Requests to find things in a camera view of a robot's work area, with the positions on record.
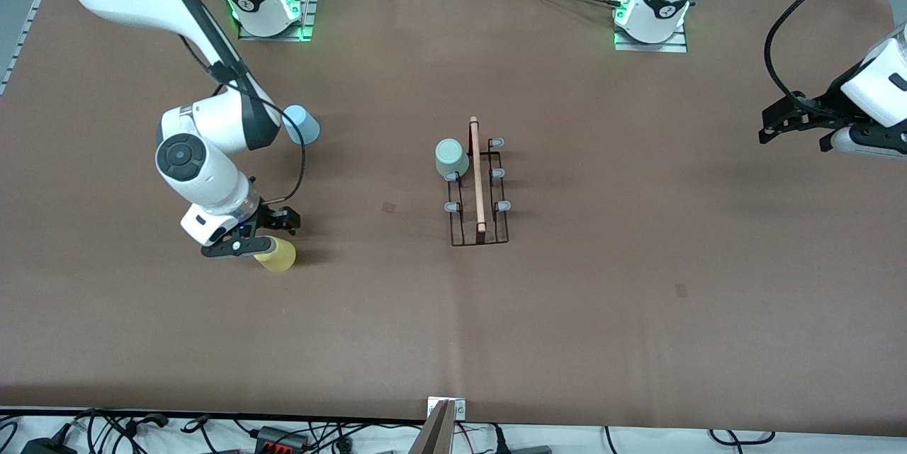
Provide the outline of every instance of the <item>black wire rack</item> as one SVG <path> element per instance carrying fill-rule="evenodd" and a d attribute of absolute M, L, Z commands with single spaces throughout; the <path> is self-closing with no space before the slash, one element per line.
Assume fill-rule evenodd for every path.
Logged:
<path fill-rule="evenodd" d="M 486 222 L 486 229 L 483 232 L 479 230 L 478 222 L 475 225 L 474 238 L 468 242 L 466 238 L 466 225 L 469 224 L 464 219 L 463 214 L 463 177 L 456 173 L 456 180 L 447 182 L 447 214 L 450 221 L 451 246 L 452 247 L 475 247 L 476 245 L 495 245 L 506 244 L 509 241 L 509 232 L 507 228 L 507 211 L 498 211 L 500 205 L 508 205 L 505 196 L 505 179 L 503 176 L 495 177 L 495 170 L 502 169 L 501 152 L 492 151 L 492 141 L 490 138 L 486 141 L 488 151 L 479 153 L 480 159 L 487 163 L 488 172 L 485 174 L 485 182 L 488 186 L 488 192 L 485 193 L 487 199 L 490 199 L 490 208 L 492 208 L 492 217 L 490 222 Z M 473 156 L 472 144 L 469 144 L 468 156 Z"/>

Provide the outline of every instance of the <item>yellow cup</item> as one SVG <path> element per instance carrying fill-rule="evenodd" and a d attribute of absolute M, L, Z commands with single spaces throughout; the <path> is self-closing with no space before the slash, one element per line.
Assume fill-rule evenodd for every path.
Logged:
<path fill-rule="evenodd" d="M 295 261 L 295 247 L 293 244 L 281 238 L 269 237 L 274 244 L 274 248 L 268 253 L 254 254 L 255 259 L 263 267 L 274 273 L 286 271 L 293 266 Z"/>

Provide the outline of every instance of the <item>brown table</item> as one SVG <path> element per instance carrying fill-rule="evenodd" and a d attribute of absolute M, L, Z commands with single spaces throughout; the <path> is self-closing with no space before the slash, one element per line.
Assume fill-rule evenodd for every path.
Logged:
<path fill-rule="evenodd" d="M 175 35 L 43 0 L 0 98 L 0 399 L 907 434 L 907 167 L 761 147 L 791 0 L 697 1 L 686 55 L 615 52 L 574 0 L 322 0 L 311 43 L 240 42 L 322 126 L 271 274 L 203 259 L 155 171 L 161 112 L 211 90 Z M 890 29 L 810 0 L 777 67 L 820 93 Z M 507 139 L 505 245 L 448 246 L 432 151 L 470 115 Z M 273 196 L 297 151 L 237 163 Z"/>

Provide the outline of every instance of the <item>wooden stick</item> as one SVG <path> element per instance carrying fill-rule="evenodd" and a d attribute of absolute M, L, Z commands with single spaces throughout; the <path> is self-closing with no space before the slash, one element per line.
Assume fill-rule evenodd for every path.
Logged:
<path fill-rule="evenodd" d="M 482 148 L 479 145 L 479 118 L 469 118 L 469 133 L 473 143 L 473 175 L 475 176 L 475 232 L 485 238 L 485 194 L 482 193 Z"/>

